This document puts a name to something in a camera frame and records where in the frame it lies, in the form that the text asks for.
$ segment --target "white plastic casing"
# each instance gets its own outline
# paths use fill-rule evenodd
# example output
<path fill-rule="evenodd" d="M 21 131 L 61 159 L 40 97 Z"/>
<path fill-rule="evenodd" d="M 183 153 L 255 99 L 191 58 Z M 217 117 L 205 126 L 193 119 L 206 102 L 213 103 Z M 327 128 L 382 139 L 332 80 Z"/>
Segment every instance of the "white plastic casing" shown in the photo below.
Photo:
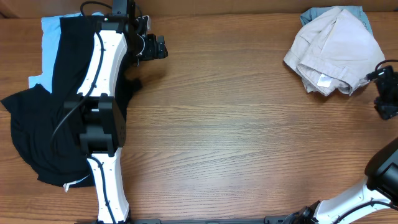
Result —
<path fill-rule="evenodd" d="M 127 216 L 129 215 L 129 203 L 124 195 L 122 172 L 120 168 L 121 151 L 122 148 L 118 148 L 113 157 L 109 157 L 107 153 L 92 153 L 91 155 L 103 163 L 106 180 L 106 195 L 108 196 L 109 204 L 116 223 L 119 221 L 126 221 Z M 104 223 L 113 223 L 108 208 L 105 205 L 101 170 L 96 161 L 92 159 L 87 159 L 87 161 L 90 163 L 91 170 L 94 174 L 99 205 L 98 220 Z"/>
<path fill-rule="evenodd" d="M 99 34 L 103 40 L 105 51 L 101 70 L 99 71 L 96 82 L 96 88 L 94 88 L 90 96 L 101 96 L 102 93 L 108 96 L 114 96 L 120 64 L 127 52 L 127 42 L 124 34 L 118 34 L 114 30 L 101 30 Z M 100 40 L 98 36 L 94 34 L 93 56 L 91 57 L 86 78 L 77 93 L 82 93 L 83 96 L 88 93 L 100 62 L 100 55 Z"/>
<path fill-rule="evenodd" d="M 363 205 L 364 203 L 373 201 L 380 201 L 390 203 L 391 201 L 380 194 L 377 190 L 369 190 L 366 186 L 367 178 L 359 182 L 352 188 L 346 190 L 339 196 L 330 200 L 322 201 L 315 210 L 314 217 L 318 220 L 319 224 L 331 224 L 339 217 L 344 215 L 351 209 Z M 344 218 L 339 224 L 351 223 L 358 220 L 372 212 L 386 209 L 389 207 L 383 205 L 367 206 L 353 212 Z"/>

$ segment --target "light blue cloth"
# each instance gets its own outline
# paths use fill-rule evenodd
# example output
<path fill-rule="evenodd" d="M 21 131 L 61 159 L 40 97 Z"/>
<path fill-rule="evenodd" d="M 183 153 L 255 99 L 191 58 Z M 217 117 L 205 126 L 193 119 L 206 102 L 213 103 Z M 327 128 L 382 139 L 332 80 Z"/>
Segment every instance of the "light blue cloth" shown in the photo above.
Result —
<path fill-rule="evenodd" d="M 336 6 L 333 7 L 314 7 L 303 14 L 300 15 L 300 20 L 303 26 L 308 24 L 309 22 L 313 21 L 316 19 L 318 16 L 322 15 L 324 12 L 329 11 L 330 9 L 333 9 Z M 362 6 L 338 6 L 340 9 L 347 9 L 352 15 L 357 17 L 365 26 L 365 28 L 373 35 L 373 31 L 371 28 L 371 24 L 369 22 L 369 19 L 365 12 L 362 10 Z"/>
<path fill-rule="evenodd" d="M 54 16 L 42 18 L 42 70 L 41 75 L 32 76 L 28 78 L 29 88 L 33 88 L 36 84 L 41 84 L 47 91 L 52 93 L 52 74 L 54 70 L 55 58 L 57 57 L 58 45 L 61 37 L 61 17 L 76 17 L 80 13 L 68 14 L 64 16 Z M 93 14 L 94 16 L 102 16 L 100 12 Z"/>

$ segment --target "wooden table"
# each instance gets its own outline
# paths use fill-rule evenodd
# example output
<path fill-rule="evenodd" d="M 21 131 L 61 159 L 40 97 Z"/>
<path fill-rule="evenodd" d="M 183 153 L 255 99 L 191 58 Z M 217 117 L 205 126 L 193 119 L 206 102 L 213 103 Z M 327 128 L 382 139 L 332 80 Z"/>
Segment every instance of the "wooden table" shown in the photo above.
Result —
<path fill-rule="evenodd" d="M 369 13 L 386 58 L 398 58 L 398 14 Z M 332 198 L 397 137 L 373 108 L 374 84 L 349 97 L 307 94 L 282 61 L 298 14 L 153 18 L 169 57 L 130 70 L 147 86 L 130 102 L 124 189 L 134 218 L 261 218 Z M 0 98 L 41 74 L 40 19 L 0 21 Z M 39 182 L 0 107 L 0 223 L 95 220 L 93 187 Z M 358 223 L 396 223 L 383 211 Z"/>

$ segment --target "clothing tag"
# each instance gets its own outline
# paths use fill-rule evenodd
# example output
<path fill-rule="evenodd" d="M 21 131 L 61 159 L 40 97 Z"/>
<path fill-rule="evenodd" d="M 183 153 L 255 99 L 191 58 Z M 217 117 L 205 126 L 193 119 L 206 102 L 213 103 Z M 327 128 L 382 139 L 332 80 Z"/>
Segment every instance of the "clothing tag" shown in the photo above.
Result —
<path fill-rule="evenodd" d="M 329 88 L 332 80 L 333 80 L 332 77 L 329 77 L 325 74 L 321 74 L 321 77 L 319 77 L 317 85 L 320 87 Z"/>
<path fill-rule="evenodd" d="M 148 22 L 147 22 L 147 31 L 150 31 L 150 28 L 152 27 L 152 19 L 150 19 L 149 16 L 148 17 Z"/>
<path fill-rule="evenodd" d="M 73 185 L 73 184 L 77 184 L 79 182 L 81 182 L 82 180 L 86 179 L 89 175 L 87 175 L 86 177 L 80 179 L 80 180 L 75 180 L 66 184 L 63 184 L 63 188 L 65 189 L 65 192 L 68 192 L 69 190 L 69 186 Z"/>

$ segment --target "black cloth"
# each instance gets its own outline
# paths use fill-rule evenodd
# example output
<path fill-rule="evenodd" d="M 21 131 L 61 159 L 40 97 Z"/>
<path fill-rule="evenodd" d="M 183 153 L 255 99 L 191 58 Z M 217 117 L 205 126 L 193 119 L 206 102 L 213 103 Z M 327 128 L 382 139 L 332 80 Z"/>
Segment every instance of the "black cloth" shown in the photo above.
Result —
<path fill-rule="evenodd" d="M 103 17 L 90 17 L 93 22 Z M 67 123 L 60 128 L 54 148 L 50 138 L 57 124 L 65 116 L 63 102 L 76 94 L 83 83 L 94 47 L 94 32 L 82 17 L 61 18 L 61 37 L 54 65 L 50 94 L 42 85 L 13 94 L 1 100 L 11 114 L 11 136 L 19 154 L 33 170 L 38 180 L 57 186 L 80 180 L 91 174 L 85 155 L 74 145 Z M 127 61 L 121 66 L 116 82 L 115 99 L 124 120 L 129 100 L 142 88 L 139 80 L 124 76 Z M 94 185 L 92 175 L 71 187 Z"/>

